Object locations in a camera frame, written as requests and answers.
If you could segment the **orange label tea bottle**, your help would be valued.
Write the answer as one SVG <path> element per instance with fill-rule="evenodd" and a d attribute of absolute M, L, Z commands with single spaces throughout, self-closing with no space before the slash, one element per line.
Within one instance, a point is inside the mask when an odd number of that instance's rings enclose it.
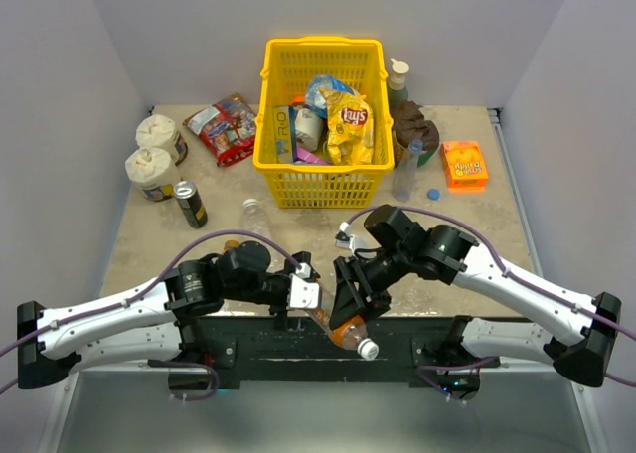
<path fill-rule="evenodd" d="M 338 328 L 331 328 L 334 295 L 326 289 L 321 292 L 320 306 L 306 310 L 309 317 L 323 330 L 331 342 L 346 351 L 355 351 L 366 361 L 374 360 L 380 351 L 377 343 L 369 337 L 367 325 L 361 316 L 355 316 Z"/>

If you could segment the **crushed clear plastic bottle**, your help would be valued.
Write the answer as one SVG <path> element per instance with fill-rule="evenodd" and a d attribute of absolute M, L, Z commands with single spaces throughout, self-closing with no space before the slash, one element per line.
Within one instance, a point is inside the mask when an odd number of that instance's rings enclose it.
<path fill-rule="evenodd" d="M 421 139 L 411 140 L 399 160 L 392 185 L 392 194 L 399 202 L 407 202 L 412 194 L 423 147 Z"/>

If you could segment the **blue bottle cap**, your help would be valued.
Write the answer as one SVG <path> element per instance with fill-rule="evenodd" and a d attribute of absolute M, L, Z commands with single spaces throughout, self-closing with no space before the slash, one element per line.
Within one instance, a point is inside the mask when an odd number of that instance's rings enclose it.
<path fill-rule="evenodd" d="M 437 189 L 429 189 L 427 192 L 427 196 L 431 199 L 431 200 L 438 200 L 440 198 L 440 192 Z"/>

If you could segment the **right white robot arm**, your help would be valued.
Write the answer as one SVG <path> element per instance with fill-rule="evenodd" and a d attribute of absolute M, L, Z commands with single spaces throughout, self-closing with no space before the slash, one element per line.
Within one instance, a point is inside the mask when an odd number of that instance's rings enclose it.
<path fill-rule="evenodd" d="M 482 366 L 508 357 L 550 365 L 584 386 L 600 387 L 610 379 L 607 368 L 620 331 L 619 298 L 555 285 L 503 259 L 471 226 L 441 216 L 439 225 L 425 229 L 410 218 L 413 211 L 392 205 L 360 211 L 378 247 L 362 259 L 352 247 L 351 257 L 335 261 L 337 320 L 356 315 L 371 320 L 388 312 L 389 288 L 413 274 L 481 294 L 523 317 L 456 317 L 431 352 L 436 370 L 457 371 L 473 359 Z"/>

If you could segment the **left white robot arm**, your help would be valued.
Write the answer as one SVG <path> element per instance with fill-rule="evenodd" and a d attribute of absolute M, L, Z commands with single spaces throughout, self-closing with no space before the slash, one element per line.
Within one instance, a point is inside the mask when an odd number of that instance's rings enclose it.
<path fill-rule="evenodd" d="M 214 368 L 198 321 L 228 300 L 288 308 L 308 267 L 287 260 L 270 271 L 267 248 L 248 241 L 223 254 L 171 262 L 159 276 L 107 298 L 66 308 L 37 301 L 16 313 L 17 386 L 39 389 L 91 367 L 147 360 L 153 365 Z"/>

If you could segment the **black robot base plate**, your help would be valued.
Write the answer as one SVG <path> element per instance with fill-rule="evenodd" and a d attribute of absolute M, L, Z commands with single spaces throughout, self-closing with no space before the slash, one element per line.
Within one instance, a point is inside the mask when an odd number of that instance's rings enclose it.
<path fill-rule="evenodd" d="M 289 318 L 284 329 L 268 317 L 205 317 L 185 330 L 177 366 L 167 368 L 173 394 L 203 393 L 212 367 L 222 389 L 245 382 L 406 383 L 427 387 L 433 381 L 445 392 L 475 392 L 483 369 L 500 365 L 461 350 L 455 333 L 465 317 L 384 317 L 368 331 L 380 353 L 365 361 L 336 347 L 308 317 Z"/>

